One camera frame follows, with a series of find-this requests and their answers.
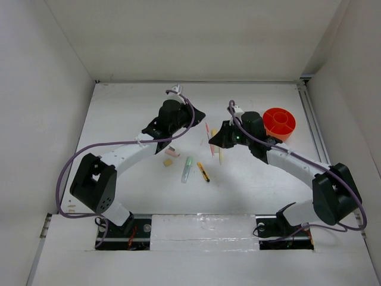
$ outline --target small block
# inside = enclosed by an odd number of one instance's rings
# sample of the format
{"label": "small block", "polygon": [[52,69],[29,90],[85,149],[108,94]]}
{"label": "small block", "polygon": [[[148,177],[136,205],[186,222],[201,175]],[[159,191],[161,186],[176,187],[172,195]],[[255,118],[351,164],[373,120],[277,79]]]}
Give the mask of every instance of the small block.
{"label": "small block", "polygon": [[172,163],[173,163],[173,162],[172,162],[171,159],[167,159],[166,161],[163,162],[163,164],[165,165],[165,167],[171,166]]}

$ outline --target cable clip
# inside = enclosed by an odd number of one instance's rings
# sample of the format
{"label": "cable clip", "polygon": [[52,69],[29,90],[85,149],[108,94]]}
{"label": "cable clip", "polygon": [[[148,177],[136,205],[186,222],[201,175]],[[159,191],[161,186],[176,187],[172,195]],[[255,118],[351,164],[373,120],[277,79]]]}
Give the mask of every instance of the cable clip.
{"label": "cable clip", "polygon": [[139,146],[143,148],[144,145],[143,145],[143,143],[141,143],[139,137],[136,137],[135,140],[136,140],[136,143],[139,144]]}

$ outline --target eraser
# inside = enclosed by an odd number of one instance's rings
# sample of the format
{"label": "eraser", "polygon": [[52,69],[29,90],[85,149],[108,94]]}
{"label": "eraser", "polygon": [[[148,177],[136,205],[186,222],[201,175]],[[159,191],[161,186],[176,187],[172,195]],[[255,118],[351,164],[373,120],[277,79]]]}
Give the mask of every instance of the eraser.
{"label": "eraser", "polygon": [[172,156],[172,157],[175,157],[175,158],[177,158],[177,157],[180,155],[180,153],[175,152],[175,151],[172,151],[172,150],[169,150],[169,149],[166,149],[165,153],[166,153],[167,155]]}
{"label": "eraser", "polygon": [[165,167],[171,166],[172,163],[173,163],[173,162],[172,162],[171,159],[167,159],[166,161],[163,162],[163,164],[165,165]]}

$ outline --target red wire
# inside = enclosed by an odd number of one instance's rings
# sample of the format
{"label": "red wire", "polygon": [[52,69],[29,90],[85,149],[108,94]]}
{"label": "red wire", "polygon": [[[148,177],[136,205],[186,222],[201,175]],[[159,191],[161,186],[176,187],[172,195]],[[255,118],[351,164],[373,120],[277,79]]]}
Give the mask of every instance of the red wire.
{"label": "red wire", "polygon": [[137,229],[138,229],[138,228],[135,226],[135,227],[133,228],[133,230],[132,230],[132,235],[131,235],[131,237],[130,237],[130,239],[129,239],[129,247],[127,248],[127,250],[130,250],[130,248],[131,248],[132,240],[133,240],[133,238],[134,238],[134,236],[135,236],[135,234],[136,234]]}

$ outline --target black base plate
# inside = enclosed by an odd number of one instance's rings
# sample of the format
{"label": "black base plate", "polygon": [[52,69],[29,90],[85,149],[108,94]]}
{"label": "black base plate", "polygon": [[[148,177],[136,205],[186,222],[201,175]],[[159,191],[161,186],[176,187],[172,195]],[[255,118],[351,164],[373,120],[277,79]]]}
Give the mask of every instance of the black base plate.
{"label": "black base plate", "polygon": [[293,227],[289,230],[288,234],[285,234],[284,230],[281,230],[279,228],[276,216],[258,215],[256,217],[256,221],[257,225],[259,223],[264,224],[262,231],[257,231],[257,235],[261,238],[260,250],[314,249],[310,236],[305,231],[300,231],[297,234],[295,234],[294,237],[287,238],[284,241],[279,241],[277,243],[271,242],[271,240],[273,240],[274,237],[284,237],[298,229],[297,227]]}
{"label": "black base plate", "polygon": [[[97,250],[149,250],[149,243],[151,231],[145,231],[144,226],[151,226],[151,215],[136,214],[133,220],[131,231],[126,235],[123,234],[118,228],[112,226],[107,231],[104,242],[97,247]],[[136,227],[135,236],[132,239],[132,245],[129,247],[128,242],[133,234],[133,229]],[[99,231],[95,244],[97,244],[103,237],[104,232]]]}

